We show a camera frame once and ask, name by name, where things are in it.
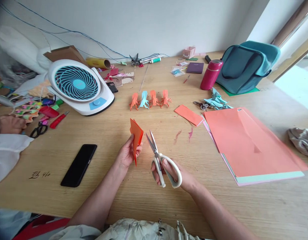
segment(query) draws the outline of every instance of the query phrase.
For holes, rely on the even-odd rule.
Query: small pink cup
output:
[[[45,116],[50,117],[50,118],[55,118],[59,115],[59,112],[54,110],[53,108],[49,106],[42,107],[40,109],[40,112],[43,113]]]

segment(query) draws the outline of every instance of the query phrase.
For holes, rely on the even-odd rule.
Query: red utility knife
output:
[[[66,115],[69,113],[69,111],[63,113],[61,116],[56,118],[54,122],[51,123],[50,128],[55,129],[56,126],[66,117]]]

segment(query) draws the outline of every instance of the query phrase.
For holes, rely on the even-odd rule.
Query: stack of paper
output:
[[[141,127],[135,122],[135,119],[131,119],[131,128],[130,128],[131,134],[134,134],[134,141],[133,141],[133,151],[134,151],[134,159],[135,159],[135,166],[137,166],[136,162],[136,148],[138,145],[141,144],[144,131],[141,129]]]
[[[204,113],[211,138],[239,186],[304,176],[308,166],[246,108]]]
[[[184,105],[180,105],[178,108],[174,110],[174,112],[182,116],[183,118],[187,119],[188,121],[190,121],[196,127],[198,127],[204,121],[203,117],[194,113],[192,110],[190,110],[188,107]]]

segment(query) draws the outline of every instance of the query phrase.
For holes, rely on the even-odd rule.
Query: purple notebook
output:
[[[202,73],[204,68],[204,63],[189,63],[187,71],[189,73]]]

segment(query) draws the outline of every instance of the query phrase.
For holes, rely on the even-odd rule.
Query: red water bottle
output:
[[[203,80],[201,81],[200,88],[202,90],[211,90],[214,86],[216,79],[220,73],[220,69],[223,66],[222,60],[211,60],[207,66]]]

